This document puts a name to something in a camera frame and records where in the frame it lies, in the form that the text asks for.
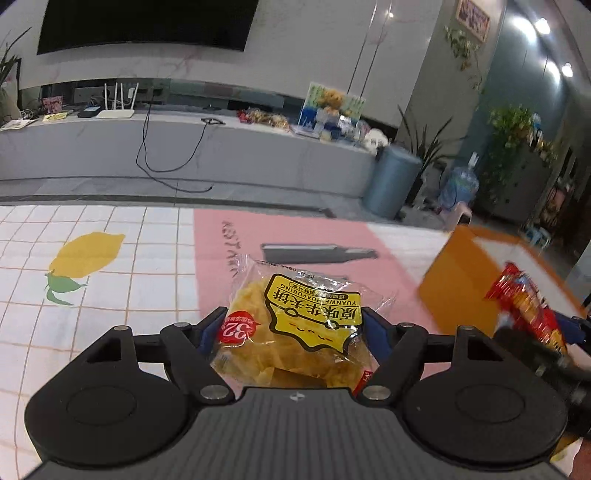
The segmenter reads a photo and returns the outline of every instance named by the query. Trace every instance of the red snack package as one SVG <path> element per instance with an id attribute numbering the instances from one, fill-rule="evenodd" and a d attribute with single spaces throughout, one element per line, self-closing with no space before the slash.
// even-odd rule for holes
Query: red snack package
<path id="1" fill-rule="evenodd" d="M 527 331 L 548 348 L 567 355 L 566 343 L 554 312 L 544 304 L 529 276 L 515 264 L 507 262 L 486 298 L 497 300 L 501 309 L 511 314 L 514 328 Z"/>

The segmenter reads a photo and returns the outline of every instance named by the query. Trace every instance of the trash can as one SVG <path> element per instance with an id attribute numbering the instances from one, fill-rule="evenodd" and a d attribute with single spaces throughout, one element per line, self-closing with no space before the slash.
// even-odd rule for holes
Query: trash can
<path id="1" fill-rule="evenodd" d="M 408 151 L 387 146 L 379 157 L 361 203 L 380 217 L 393 219 L 421 171 L 423 162 Z"/>

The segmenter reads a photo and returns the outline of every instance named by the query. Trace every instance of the yellow package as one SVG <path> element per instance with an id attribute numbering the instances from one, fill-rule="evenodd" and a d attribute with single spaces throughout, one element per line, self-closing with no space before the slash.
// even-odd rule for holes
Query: yellow package
<path id="1" fill-rule="evenodd" d="M 392 300 L 308 271 L 238 258 L 235 293 L 217 333 L 212 367 L 243 385 L 357 390 L 375 369 L 361 307 Z"/>

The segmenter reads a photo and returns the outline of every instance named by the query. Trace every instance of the black circular cover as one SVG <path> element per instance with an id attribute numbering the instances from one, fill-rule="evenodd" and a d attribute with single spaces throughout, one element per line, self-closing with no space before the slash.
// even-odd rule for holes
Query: black circular cover
<path id="1" fill-rule="evenodd" d="M 106 468 L 149 456 L 187 420 L 184 396 L 170 382 L 110 362 L 66 368 L 30 400 L 27 431 L 42 458 Z"/>
<path id="2" fill-rule="evenodd" d="M 411 433 L 444 457 L 484 468 L 547 457 L 567 421 L 556 392 L 503 362 L 470 363 L 409 390 L 402 410 Z"/>

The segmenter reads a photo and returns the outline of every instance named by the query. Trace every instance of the ribbed gray surface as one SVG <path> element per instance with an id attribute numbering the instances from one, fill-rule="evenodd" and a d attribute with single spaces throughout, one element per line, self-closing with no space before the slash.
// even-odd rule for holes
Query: ribbed gray surface
<path id="1" fill-rule="evenodd" d="M 433 458 L 396 416 L 355 403 L 345 390 L 249 389 L 229 407 L 206 408 L 171 449 L 116 471 L 47 463 L 30 480 L 461 480 L 563 479 L 542 463 L 518 472 L 474 472 Z"/>

